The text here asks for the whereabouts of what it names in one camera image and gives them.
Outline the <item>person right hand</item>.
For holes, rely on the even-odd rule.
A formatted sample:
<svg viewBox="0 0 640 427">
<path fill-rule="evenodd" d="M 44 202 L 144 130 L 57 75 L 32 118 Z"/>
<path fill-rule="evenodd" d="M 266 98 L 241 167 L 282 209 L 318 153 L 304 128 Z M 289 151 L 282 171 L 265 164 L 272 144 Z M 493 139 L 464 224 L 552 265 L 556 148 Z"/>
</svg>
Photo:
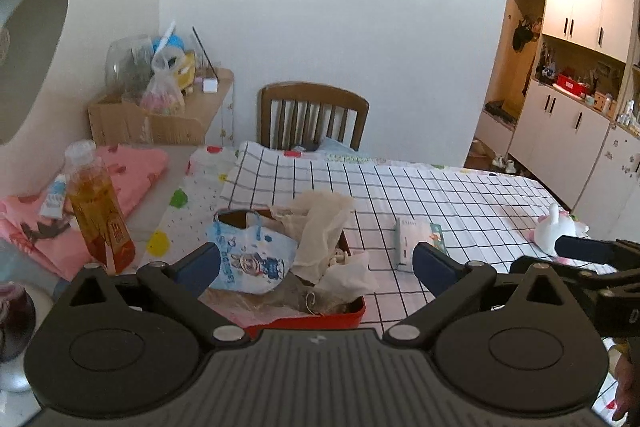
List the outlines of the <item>person right hand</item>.
<svg viewBox="0 0 640 427">
<path fill-rule="evenodd" d="M 613 376 L 617 381 L 613 419 L 619 421 L 630 410 L 639 406 L 639 378 L 636 376 L 634 362 L 629 358 L 627 341 L 616 339 L 608 354 L 613 363 Z"/>
</svg>

